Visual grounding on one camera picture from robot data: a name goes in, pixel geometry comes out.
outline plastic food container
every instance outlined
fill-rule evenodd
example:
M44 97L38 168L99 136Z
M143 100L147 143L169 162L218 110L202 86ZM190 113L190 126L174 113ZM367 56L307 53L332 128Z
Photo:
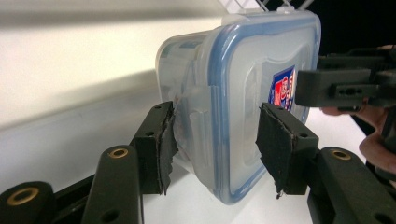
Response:
M241 200L265 173L255 144L262 102L305 122L308 108L293 102L296 75L316 69L319 41L315 14L261 12L171 37L159 49L162 101L173 101L176 113L175 160L222 202Z

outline mounting hole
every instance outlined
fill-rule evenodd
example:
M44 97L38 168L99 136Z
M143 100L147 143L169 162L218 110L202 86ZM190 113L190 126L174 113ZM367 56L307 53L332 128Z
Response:
M103 223L112 222L112 221L116 220L117 218L119 218L119 215L120 215L120 213L118 210L110 210L102 215L102 222Z
M347 95L347 96L356 95L356 90L353 89L353 88L346 89L346 95Z
M384 214L375 214L375 219L377 221L379 221L380 223L384 223L384 224L394 224L395 222L392 220L392 218L390 218L387 215Z
M126 156L128 154L128 150L125 148L116 148L112 150L108 156L113 158L113 159L118 159Z
M349 154L346 154L345 152L337 149L332 150L332 155L338 160L342 160L342 161L349 161L351 159Z
M154 132L148 132L146 133L146 136L151 137L152 135L154 135Z
M19 189L11 196L9 196L9 198L7 199L7 204L11 206L17 206L28 203L32 201L35 196L37 196L38 192L38 188Z

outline sticker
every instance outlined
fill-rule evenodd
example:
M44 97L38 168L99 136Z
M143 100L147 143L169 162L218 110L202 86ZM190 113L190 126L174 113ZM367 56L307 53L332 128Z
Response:
M279 105L291 111L294 99L294 78L294 66L275 74L268 97L268 103Z

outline white table surface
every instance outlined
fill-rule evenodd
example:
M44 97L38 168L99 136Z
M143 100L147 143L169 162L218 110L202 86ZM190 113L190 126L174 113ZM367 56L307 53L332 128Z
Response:
M222 6L197 2L87 15L0 7L0 191L33 180L62 189L91 175L103 150L128 144L160 102L153 69L161 43L220 25ZM307 126L320 147L359 152L363 134L350 117L312 109ZM177 165L171 180L167 196L144 196L146 223L311 222L306 196L277 200L269 175L235 205Z

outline white wall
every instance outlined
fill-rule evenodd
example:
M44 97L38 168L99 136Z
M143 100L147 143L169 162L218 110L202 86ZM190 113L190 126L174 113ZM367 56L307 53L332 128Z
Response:
M31 180L62 189L92 174L160 102L161 43L226 13L211 0L76 3L0 6L0 191Z

